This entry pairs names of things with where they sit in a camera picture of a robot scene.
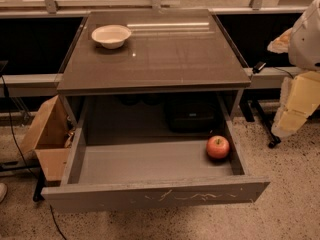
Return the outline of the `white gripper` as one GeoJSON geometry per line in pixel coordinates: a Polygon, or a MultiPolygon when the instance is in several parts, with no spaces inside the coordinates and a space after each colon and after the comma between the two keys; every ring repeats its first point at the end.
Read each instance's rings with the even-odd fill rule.
{"type": "MultiPolygon", "coordinates": [[[[292,65],[319,71],[320,0],[313,0],[292,29],[287,29],[271,41],[267,50],[277,54],[288,52],[292,65]]],[[[320,73],[314,71],[283,80],[280,106],[271,127],[271,132],[277,137],[295,134],[320,106],[320,73]]]]}

